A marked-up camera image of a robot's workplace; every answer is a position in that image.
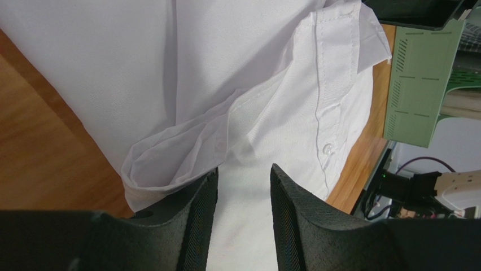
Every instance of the cable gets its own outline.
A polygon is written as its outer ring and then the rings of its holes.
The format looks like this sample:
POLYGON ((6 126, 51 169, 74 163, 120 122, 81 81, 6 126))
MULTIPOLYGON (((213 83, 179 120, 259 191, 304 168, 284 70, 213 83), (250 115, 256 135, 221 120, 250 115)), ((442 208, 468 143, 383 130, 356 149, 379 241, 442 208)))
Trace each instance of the cable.
POLYGON ((381 210, 379 213, 375 214, 374 216, 370 216, 370 217, 367 217, 367 216, 366 216, 366 219, 367 219, 367 220, 374 220, 374 219, 376 219, 376 218, 381 217, 381 215, 383 215, 386 210, 388 210, 389 208, 391 208, 391 206, 392 206, 392 205, 388 205, 388 206, 382 208, 382 210, 381 210))
POLYGON ((398 174, 404 167, 406 167, 407 165, 409 165, 410 163, 414 162, 414 161, 417 161, 417 160, 432 160, 432 161, 436 161, 440 164, 442 164, 443 166, 447 167, 451 172, 456 172, 456 170, 454 170, 450 165, 448 165, 446 162, 438 159, 438 158, 434 158, 434 157, 429 157, 429 156, 421 156, 421 157, 418 157, 418 158, 414 158, 414 159, 411 159, 409 161, 407 161, 406 163, 404 163, 404 165, 402 165, 397 171, 396 173, 394 174, 398 174))

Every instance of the white fabric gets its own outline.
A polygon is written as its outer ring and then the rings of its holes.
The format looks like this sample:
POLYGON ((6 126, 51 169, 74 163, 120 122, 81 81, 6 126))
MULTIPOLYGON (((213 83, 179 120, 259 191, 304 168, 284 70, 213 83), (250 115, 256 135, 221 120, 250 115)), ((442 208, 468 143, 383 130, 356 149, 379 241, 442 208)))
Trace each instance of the white fabric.
POLYGON ((208 270, 277 270, 271 164, 326 199, 369 117, 372 66, 390 58, 359 0, 0 0, 0 27, 134 211, 219 166, 208 270))

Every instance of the wooden surface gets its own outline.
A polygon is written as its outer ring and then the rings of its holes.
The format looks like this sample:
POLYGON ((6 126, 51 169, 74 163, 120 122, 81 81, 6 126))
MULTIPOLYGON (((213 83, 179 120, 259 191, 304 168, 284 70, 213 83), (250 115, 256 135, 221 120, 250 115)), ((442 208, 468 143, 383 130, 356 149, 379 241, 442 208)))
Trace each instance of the wooden surface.
MULTIPOLYGON (((394 27, 385 27, 394 40, 394 27)), ((369 122, 328 202, 349 212, 376 164, 390 78, 374 68, 369 122)), ((0 31, 0 209, 102 209, 132 214, 119 175, 55 89, 0 31)))

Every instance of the shirt button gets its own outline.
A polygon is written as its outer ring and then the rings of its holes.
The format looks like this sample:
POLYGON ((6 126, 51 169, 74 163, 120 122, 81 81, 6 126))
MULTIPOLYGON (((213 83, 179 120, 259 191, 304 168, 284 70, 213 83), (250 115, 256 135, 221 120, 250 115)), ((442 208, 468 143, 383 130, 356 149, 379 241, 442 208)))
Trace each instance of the shirt button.
POLYGON ((325 155, 331 155, 333 154, 333 145, 332 144, 326 144, 324 146, 324 148, 322 149, 322 152, 325 154, 325 155))

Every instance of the white shirt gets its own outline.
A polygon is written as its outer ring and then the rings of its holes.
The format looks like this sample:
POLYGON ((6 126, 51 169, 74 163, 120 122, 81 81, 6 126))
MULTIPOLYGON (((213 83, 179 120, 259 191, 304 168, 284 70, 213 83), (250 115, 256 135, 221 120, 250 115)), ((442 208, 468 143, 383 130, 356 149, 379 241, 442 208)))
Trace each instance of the white shirt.
POLYGON ((138 211, 219 167, 208 270, 277 270, 269 173, 326 199, 364 128, 384 32, 359 0, 0 0, 138 211))

